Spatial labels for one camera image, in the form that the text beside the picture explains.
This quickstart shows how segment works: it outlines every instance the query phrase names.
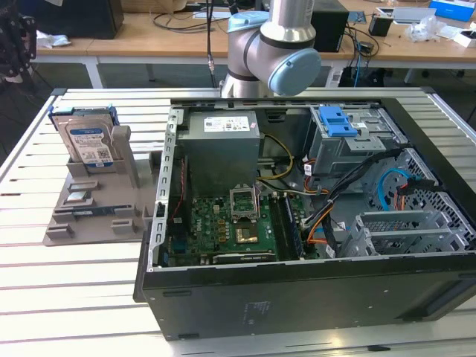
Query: cardboard box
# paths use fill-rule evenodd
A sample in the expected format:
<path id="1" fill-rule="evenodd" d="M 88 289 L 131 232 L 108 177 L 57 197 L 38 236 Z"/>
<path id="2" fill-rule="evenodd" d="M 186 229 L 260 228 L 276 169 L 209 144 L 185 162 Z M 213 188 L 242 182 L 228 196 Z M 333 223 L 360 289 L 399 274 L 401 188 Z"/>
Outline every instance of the cardboard box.
<path id="1" fill-rule="evenodd" d="M 469 21 L 475 11 L 475 3 L 461 0 L 433 0 L 429 8 L 437 9 L 435 13 L 436 16 L 459 21 Z"/>
<path id="2" fill-rule="evenodd" d="M 476 47 L 476 31 L 461 31 L 453 38 L 453 41 L 464 47 Z"/>

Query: floor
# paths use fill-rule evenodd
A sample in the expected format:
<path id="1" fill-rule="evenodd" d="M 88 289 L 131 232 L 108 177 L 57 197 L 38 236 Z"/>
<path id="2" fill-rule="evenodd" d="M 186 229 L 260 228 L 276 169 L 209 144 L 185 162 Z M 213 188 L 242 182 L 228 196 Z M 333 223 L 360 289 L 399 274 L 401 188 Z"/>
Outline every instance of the floor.
<path id="1" fill-rule="evenodd" d="M 101 73 L 109 88 L 188 87 L 203 88 L 210 85 L 208 67 L 205 65 L 156 65 L 155 82 L 147 80 L 145 65 L 101 65 Z M 41 64 L 35 75 L 39 87 L 35 96 L 25 96 L 17 87 L 0 83 L 0 163 L 15 147 L 38 109 L 51 93 L 51 88 L 91 88 L 86 69 L 81 65 Z M 476 104 L 476 71 L 466 71 L 459 78 L 455 71 L 431 70 L 424 78 L 418 71 L 412 86 L 430 86 L 464 119 Z M 226 66 L 216 67 L 217 79 L 225 78 Z M 385 78 L 385 86 L 406 86 L 406 70 L 394 70 Z M 327 71 L 323 70 L 314 86 L 323 86 Z M 476 126 L 476 115 L 471 121 Z"/>

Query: green circuit board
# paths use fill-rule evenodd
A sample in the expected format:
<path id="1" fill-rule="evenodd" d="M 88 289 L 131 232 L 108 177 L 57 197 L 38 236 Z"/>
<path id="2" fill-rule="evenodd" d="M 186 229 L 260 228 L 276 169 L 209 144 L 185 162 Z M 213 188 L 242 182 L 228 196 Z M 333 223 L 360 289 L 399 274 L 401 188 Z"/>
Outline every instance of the green circuit board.
<path id="1" fill-rule="evenodd" d="M 234 201 L 235 211 L 253 209 L 245 195 L 235 196 Z M 199 265 L 207 257 L 227 253 L 272 253 L 279 260 L 268 201 L 267 196 L 260 197 L 259 218 L 252 222 L 232 219 L 230 197 L 194 199 L 191 235 L 186 242 L 171 242 L 171 257 L 180 266 Z M 290 201 L 295 220 L 299 222 L 304 214 L 301 198 L 296 196 Z"/>

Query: slotted aluminum table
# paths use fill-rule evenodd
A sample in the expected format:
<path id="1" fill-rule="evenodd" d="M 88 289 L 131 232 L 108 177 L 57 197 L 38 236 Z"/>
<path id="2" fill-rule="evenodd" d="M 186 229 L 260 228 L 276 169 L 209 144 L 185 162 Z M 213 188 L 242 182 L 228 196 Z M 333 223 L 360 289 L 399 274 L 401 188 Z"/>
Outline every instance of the slotted aluminum table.
<path id="1" fill-rule="evenodd" d="M 48 106 L 108 106 L 130 125 L 135 157 L 162 148 L 170 98 L 214 89 L 68 90 L 52 96 L 0 169 L 0 356 L 476 355 L 476 298 L 433 323 L 238 338 L 164 340 L 132 291 L 140 243 L 42 246 L 67 175 L 68 155 Z M 420 89 L 310 89 L 302 96 L 395 97 L 476 190 L 476 134 L 437 95 Z"/>

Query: hard drive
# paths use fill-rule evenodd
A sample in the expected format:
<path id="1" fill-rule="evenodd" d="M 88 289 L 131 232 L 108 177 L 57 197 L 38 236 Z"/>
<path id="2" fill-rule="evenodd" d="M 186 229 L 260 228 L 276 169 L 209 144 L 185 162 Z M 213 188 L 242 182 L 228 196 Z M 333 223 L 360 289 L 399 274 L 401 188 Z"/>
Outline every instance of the hard drive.
<path id="1" fill-rule="evenodd" d="M 116 109 L 50 108 L 49 117 L 73 162 L 109 167 L 122 159 L 112 146 L 112 129 L 119 125 Z"/>

